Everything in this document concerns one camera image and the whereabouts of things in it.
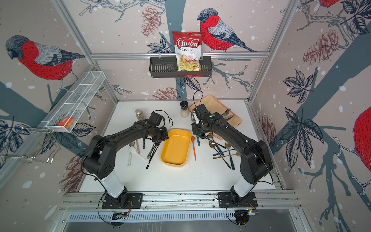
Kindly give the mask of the orange box on shelf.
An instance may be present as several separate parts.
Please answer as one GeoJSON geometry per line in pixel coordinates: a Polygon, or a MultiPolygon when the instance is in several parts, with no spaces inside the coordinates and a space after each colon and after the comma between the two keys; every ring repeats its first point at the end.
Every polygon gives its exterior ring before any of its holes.
{"type": "Polygon", "coordinates": [[[58,126],[69,129],[73,125],[73,122],[74,122],[74,118],[65,117],[61,122],[58,123],[58,126]]]}

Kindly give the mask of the knife on napkin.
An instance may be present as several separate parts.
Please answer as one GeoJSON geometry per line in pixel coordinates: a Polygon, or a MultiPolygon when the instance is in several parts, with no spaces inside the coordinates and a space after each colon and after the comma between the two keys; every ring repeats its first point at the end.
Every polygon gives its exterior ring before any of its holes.
{"type": "Polygon", "coordinates": [[[230,115],[230,116],[226,116],[226,117],[224,117],[224,119],[226,120],[226,121],[228,121],[228,120],[230,120],[231,118],[233,118],[235,115],[230,115]]]}

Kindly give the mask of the clear glass spice jar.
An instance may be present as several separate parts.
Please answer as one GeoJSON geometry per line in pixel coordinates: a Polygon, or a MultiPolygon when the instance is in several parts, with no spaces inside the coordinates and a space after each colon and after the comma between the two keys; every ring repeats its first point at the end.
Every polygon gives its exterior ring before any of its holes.
{"type": "Polygon", "coordinates": [[[135,110],[135,114],[136,114],[136,118],[138,121],[143,121],[145,120],[145,117],[144,117],[144,114],[143,114],[143,111],[141,109],[136,109],[135,110]]]}

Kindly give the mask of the red Chuba chips bag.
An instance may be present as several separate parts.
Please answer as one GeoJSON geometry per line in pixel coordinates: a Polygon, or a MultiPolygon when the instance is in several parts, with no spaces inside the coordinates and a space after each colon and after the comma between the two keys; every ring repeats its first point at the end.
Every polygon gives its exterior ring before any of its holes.
{"type": "Polygon", "coordinates": [[[173,31],[173,39],[178,71],[200,71],[203,33],[173,31]]]}

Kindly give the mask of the orange plastic spoon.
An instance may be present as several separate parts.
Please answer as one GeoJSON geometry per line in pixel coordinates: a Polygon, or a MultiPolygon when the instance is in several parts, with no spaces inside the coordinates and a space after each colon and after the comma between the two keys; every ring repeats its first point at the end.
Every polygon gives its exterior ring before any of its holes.
{"type": "Polygon", "coordinates": [[[196,149],[195,149],[195,141],[196,141],[196,137],[192,136],[191,137],[191,142],[192,142],[192,147],[193,147],[194,159],[197,160],[196,149]]]}

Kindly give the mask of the pink handled steel spoon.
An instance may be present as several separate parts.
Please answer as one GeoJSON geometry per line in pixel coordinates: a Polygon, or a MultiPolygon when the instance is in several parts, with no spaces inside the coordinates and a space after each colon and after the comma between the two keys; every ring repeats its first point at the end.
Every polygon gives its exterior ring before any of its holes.
{"type": "Polygon", "coordinates": [[[139,146],[139,141],[138,140],[135,141],[135,145],[136,145],[137,154],[140,155],[141,151],[140,151],[140,146],[139,146]]]}

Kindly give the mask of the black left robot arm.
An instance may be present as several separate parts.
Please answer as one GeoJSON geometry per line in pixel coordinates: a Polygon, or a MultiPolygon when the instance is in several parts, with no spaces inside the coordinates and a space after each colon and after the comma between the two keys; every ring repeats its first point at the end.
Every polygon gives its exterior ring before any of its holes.
{"type": "Polygon", "coordinates": [[[150,138],[154,145],[169,139],[165,118],[152,112],[148,119],[134,122],[132,126],[107,136],[94,136],[88,146],[88,153],[82,161],[89,175],[94,176],[103,186],[107,196],[120,205],[126,205],[128,190],[115,173],[116,153],[141,138],[150,138]]]}

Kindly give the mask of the yellow plastic storage box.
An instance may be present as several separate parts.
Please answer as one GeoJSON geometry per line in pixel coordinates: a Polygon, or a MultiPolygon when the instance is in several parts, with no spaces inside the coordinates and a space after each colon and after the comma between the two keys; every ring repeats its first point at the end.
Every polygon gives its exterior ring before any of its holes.
{"type": "Polygon", "coordinates": [[[161,161],[172,167],[183,167],[187,161],[191,143],[191,133],[187,130],[172,129],[168,132],[161,153],[161,161]]]}

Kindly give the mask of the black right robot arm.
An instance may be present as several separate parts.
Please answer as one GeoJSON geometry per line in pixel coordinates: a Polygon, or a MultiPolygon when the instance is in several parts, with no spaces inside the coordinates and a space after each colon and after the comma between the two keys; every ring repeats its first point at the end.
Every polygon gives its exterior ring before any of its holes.
{"type": "Polygon", "coordinates": [[[205,139],[207,133],[215,133],[240,154],[241,177],[231,188],[231,198],[235,202],[241,201],[273,169],[268,144],[245,136],[219,113],[210,113],[204,104],[195,107],[193,115],[193,134],[205,139]]]}

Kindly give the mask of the aluminium front rail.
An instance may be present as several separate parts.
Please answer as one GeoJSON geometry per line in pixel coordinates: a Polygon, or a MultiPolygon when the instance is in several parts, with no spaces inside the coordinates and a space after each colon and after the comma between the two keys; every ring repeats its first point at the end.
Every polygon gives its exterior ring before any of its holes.
{"type": "MultiPolygon", "coordinates": [[[[256,209],[301,209],[301,201],[293,190],[254,190],[256,209]]],[[[102,192],[69,193],[57,207],[59,212],[96,212],[102,192]]],[[[134,200],[133,211],[178,211],[219,209],[218,191],[145,191],[134,200]]]]}

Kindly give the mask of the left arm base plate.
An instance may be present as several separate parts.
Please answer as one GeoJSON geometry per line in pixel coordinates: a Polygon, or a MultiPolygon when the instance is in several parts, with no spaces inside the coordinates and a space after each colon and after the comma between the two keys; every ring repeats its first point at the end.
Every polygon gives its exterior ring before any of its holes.
{"type": "Polygon", "coordinates": [[[113,198],[107,194],[104,197],[102,209],[140,209],[143,196],[143,193],[122,193],[117,198],[113,198]]]}

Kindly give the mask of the dark fork on napkin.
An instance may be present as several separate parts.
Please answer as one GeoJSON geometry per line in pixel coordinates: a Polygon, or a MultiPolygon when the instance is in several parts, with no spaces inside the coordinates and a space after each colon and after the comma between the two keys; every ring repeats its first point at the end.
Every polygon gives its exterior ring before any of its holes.
{"type": "Polygon", "coordinates": [[[222,114],[222,116],[223,117],[226,117],[229,113],[230,113],[230,111],[231,111],[231,108],[228,108],[223,114],[222,114]]]}

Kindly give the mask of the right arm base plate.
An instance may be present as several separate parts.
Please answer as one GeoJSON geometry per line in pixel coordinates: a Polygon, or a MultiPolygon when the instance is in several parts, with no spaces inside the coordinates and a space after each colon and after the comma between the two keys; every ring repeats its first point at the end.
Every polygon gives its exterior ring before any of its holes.
{"type": "Polygon", "coordinates": [[[244,197],[239,197],[235,192],[219,192],[216,195],[218,205],[220,208],[257,208],[257,198],[254,192],[248,192],[244,197]]]}

